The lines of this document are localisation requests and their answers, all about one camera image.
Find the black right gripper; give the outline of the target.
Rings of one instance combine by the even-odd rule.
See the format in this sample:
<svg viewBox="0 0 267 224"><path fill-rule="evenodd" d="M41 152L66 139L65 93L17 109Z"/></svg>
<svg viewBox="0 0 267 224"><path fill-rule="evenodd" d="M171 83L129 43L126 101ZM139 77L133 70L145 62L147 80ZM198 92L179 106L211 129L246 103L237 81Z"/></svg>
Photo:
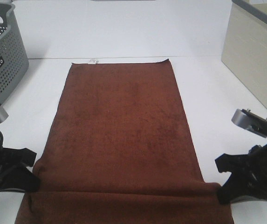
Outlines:
<svg viewBox="0 0 267 224"><path fill-rule="evenodd" d="M251 200L267 201L267 144L255 145L248 154L222 154L215 159L219 173L231 172L225 184L218 189L220 204ZM249 181L241 174L249 173Z"/></svg>

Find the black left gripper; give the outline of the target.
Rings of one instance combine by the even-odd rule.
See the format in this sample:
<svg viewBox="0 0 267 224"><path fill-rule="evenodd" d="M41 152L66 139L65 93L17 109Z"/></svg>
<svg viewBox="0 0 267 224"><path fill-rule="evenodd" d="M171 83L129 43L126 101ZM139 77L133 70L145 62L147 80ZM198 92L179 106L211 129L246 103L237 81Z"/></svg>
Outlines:
<svg viewBox="0 0 267 224"><path fill-rule="evenodd" d="M36 192L40 179L26 167L33 167L37 153L28 148L13 149L0 144L0 192Z"/></svg>

